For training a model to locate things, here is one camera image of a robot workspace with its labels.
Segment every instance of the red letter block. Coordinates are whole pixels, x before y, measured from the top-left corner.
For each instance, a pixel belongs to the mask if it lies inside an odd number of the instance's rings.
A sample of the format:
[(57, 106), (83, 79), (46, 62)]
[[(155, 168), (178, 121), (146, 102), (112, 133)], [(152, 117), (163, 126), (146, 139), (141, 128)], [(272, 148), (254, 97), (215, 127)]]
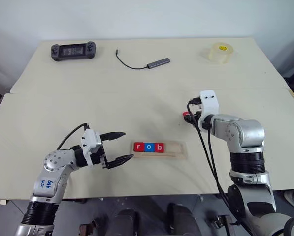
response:
[(155, 152), (164, 152), (164, 143), (155, 143)]
[(142, 142), (136, 142), (133, 144), (133, 151), (143, 152), (145, 148), (145, 144)]

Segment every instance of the game controller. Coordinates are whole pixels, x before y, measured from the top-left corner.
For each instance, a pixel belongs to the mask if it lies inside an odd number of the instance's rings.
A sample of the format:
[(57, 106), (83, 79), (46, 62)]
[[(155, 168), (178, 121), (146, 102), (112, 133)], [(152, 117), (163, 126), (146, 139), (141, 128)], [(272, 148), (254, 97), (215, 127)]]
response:
[(51, 48), (51, 57), (55, 61), (83, 58), (91, 59), (94, 58), (96, 49), (96, 44), (92, 41), (81, 44), (55, 44)]

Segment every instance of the black cable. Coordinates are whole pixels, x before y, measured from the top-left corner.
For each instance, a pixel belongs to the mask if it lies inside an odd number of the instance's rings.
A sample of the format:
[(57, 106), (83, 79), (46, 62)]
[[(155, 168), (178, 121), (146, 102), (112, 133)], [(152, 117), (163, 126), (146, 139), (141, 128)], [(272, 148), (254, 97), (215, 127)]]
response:
[(289, 219), (284, 226), (284, 236), (291, 236), (291, 231), (294, 226), (294, 218)]
[(214, 170), (213, 170), (213, 168), (212, 168), (212, 165), (211, 165), (211, 162), (210, 162), (210, 160), (209, 160), (209, 156), (208, 156), (208, 152), (207, 152), (207, 149), (206, 149), (206, 145), (205, 145), (204, 139), (202, 138), (202, 135), (201, 135), (200, 129), (199, 129), (198, 124), (197, 124), (197, 122), (196, 122), (196, 120), (195, 120), (195, 118), (194, 118), (194, 115), (193, 115), (193, 113), (191, 112), (191, 109), (190, 109), (190, 102), (188, 102), (188, 104), (187, 104), (187, 111), (188, 111), (188, 113), (189, 113), (190, 116), (191, 116), (191, 119), (192, 119), (192, 121), (193, 121), (193, 123), (194, 123), (194, 127), (195, 127), (195, 129), (196, 129), (197, 132), (198, 132), (198, 135), (199, 135), (199, 137), (200, 137), (200, 141), (201, 141), (202, 147), (204, 148), (204, 151), (205, 151), (205, 154), (206, 154), (206, 158), (207, 158), (207, 161), (208, 161), (208, 164), (209, 164), (210, 170), (211, 170), (213, 176), (215, 177), (215, 172), (214, 172)]
[(81, 127), (84, 127), (84, 130), (86, 130), (86, 129), (89, 129), (89, 126), (88, 126), (88, 124), (87, 123), (83, 123), (83, 124), (81, 124), (81, 125), (79, 125), (79, 126), (77, 126), (74, 130), (72, 130), (64, 139), (63, 139), (63, 141), (59, 144), (59, 146), (57, 147), (57, 150), (59, 150), (61, 147), (62, 147), (62, 145), (66, 142), (66, 140), (74, 133), (74, 132), (76, 132), (78, 129), (80, 129)]
[(126, 65), (125, 63), (123, 63), (122, 62), (122, 60), (118, 57), (118, 49), (116, 49), (116, 52), (115, 52), (115, 55), (116, 55), (116, 57), (117, 57), (117, 59), (124, 65), (124, 66), (126, 66), (126, 67), (128, 67), (128, 68), (130, 68), (130, 69), (133, 69), (133, 70), (142, 70), (142, 69), (146, 69), (146, 68), (148, 68), (147, 66), (145, 66), (145, 67), (142, 67), (142, 68), (134, 68), (134, 67), (131, 67), (131, 66), (129, 66), (129, 65)]
[[(225, 192), (223, 191), (220, 183), (219, 183), (219, 180), (218, 180), (218, 176), (217, 176), (217, 170), (216, 170), (216, 166), (215, 166), (215, 160), (214, 160), (214, 157), (213, 157), (213, 153), (212, 153), (212, 148), (211, 148), (211, 142), (210, 142), (210, 129), (208, 129), (208, 146), (209, 146), (209, 152), (210, 152), (210, 156), (211, 156), (211, 162), (210, 162), (210, 159), (209, 159), (209, 155), (208, 155), (208, 152), (207, 152), (207, 148), (206, 148), (206, 145), (205, 145), (205, 142), (202, 138), (202, 135), (201, 135), (201, 132), (200, 132), (200, 129), (199, 129), (199, 126), (198, 126), (198, 123), (196, 122), (195, 120), (195, 117), (193, 115), (193, 113), (191, 112), (191, 109), (190, 109), (190, 104), (191, 102), (188, 102), (187, 104), (187, 111), (188, 113), (190, 114), (191, 116), (191, 119), (193, 121), (193, 125), (195, 127), (195, 129), (197, 130), (198, 134), (199, 134), (199, 137), (200, 137), (200, 141), (201, 141), (201, 144), (202, 144), (202, 147), (205, 151), (205, 155), (206, 155), (206, 158), (207, 158), (207, 161), (208, 161), (208, 164), (209, 164), (209, 167), (210, 167), (210, 170), (211, 170), (211, 173), (213, 174), (214, 176), (214, 179), (216, 181), (216, 185), (217, 185), (217, 188), (218, 188), (218, 191), (221, 195), (221, 198), (222, 200), (224, 201), (225, 205), (228, 207), (228, 209), (230, 210), (230, 212), (232, 213), (232, 215), (234, 215), (234, 217), (239, 221), (239, 218), (236, 214), (236, 212), (234, 212), (231, 207), (230, 207), (230, 204), (229, 204), (229, 200), (228, 200), (228, 197), (226, 196)], [(242, 227), (250, 234), (250, 235), (253, 235), (250, 228), (244, 223), (244, 222), (241, 222), (239, 221), (240, 224), (242, 225)]]

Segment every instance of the white wall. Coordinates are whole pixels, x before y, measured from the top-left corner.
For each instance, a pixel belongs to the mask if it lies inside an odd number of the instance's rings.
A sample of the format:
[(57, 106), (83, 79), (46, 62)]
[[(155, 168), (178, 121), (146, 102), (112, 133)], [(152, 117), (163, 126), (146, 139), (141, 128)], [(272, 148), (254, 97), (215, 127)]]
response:
[(294, 0), (0, 0), (0, 92), (41, 40), (252, 36), (294, 70)]

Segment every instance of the floor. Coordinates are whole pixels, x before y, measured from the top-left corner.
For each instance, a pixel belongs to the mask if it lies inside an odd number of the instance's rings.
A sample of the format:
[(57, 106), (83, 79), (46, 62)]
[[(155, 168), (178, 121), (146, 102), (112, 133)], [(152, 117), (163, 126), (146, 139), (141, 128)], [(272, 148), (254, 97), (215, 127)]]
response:
[[(286, 202), (281, 191), (275, 192), (277, 212), (294, 217), (294, 208)], [(111, 219), (122, 209), (134, 208), (141, 218), (140, 235), (164, 235), (165, 213), (169, 203), (180, 203), (193, 212), (203, 236), (226, 236), (225, 229), (211, 229), (205, 222), (207, 214), (229, 214), (221, 199), (206, 195), (163, 195), (141, 197), (93, 198), (85, 203), (63, 201), (56, 213), (53, 236), (78, 236), (79, 225), (88, 224), (95, 218)], [(28, 200), (11, 200), (0, 206), (0, 236), (12, 236)], [(104, 235), (105, 228), (94, 235)], [(235, 226), (236, 235), (247, 236), (241, 226)]]

